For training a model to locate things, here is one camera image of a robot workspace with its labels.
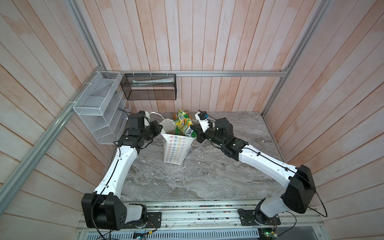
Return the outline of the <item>white paper bag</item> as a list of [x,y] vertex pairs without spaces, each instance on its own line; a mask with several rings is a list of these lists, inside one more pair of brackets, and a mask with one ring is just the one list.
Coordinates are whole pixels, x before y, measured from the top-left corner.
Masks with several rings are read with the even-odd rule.
[[163,119],[160,124],[163,126],[161,136],[164,138],[164,162],[181,165],[197,138],[176,135],[174,120],[165,119],[161,114],[155,112],[150,113],[151,120],[153,115],[158,115]]

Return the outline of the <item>green Spring Tea candy bag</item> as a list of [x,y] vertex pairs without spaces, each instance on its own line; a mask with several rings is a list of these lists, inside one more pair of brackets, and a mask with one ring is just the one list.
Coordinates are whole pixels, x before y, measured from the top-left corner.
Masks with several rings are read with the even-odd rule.
[[193,125],[192,120],[186,112],[179,110],[173,123],[176,126],[176,135],[185,136],[189,138],[197,137],[197,133],[191,128],[191,126]]

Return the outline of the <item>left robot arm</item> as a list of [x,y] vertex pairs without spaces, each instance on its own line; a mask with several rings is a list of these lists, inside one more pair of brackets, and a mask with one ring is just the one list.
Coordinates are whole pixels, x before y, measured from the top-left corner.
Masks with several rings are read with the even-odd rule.
[[127,225],[143,228],[147,224],[147,207],[126,206],[121,200],[128,172],[140,151],[151,144],[163,127],[150,114],[139,111],[128,118],[128,128],[117,141],[117,151],[106,175],[91,194],[82,198],[82,208],[88,228],[121,230]]

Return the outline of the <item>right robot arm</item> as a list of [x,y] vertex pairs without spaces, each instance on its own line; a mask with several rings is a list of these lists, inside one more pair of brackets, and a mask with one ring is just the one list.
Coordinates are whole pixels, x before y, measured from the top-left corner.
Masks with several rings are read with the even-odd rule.
[[304,214],[314,195],[316,187],[311,170],[301,165],[295,167],[276,160],[237,138],[233,133],[233,125],[226,119],[210,121],[206,112],[196,113],[198,124],[192,129],[197,133],[197,141],[211,142],[227,157],[250,165],[278,182],[285,190],[268,199],[262,199],[255,207],[254,217],[260,225],[276,215],[293,211]]

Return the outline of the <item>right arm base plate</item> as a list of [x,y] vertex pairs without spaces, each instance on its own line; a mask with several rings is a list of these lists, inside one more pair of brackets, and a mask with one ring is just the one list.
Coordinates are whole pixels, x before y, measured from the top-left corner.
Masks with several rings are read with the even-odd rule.
[[242,226],[278,226],[281,225],[281,220],[278,215],[268,218],[262,213],[254,210],[238,209],[239,218]]

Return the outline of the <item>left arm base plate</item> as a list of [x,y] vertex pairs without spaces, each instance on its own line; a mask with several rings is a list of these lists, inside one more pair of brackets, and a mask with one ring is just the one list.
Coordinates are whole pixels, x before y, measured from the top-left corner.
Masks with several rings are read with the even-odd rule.
[[161,212],[149,212],[143,221],[126,223],[122,229],[143,230],[145,228],[159,229],[162,223]]

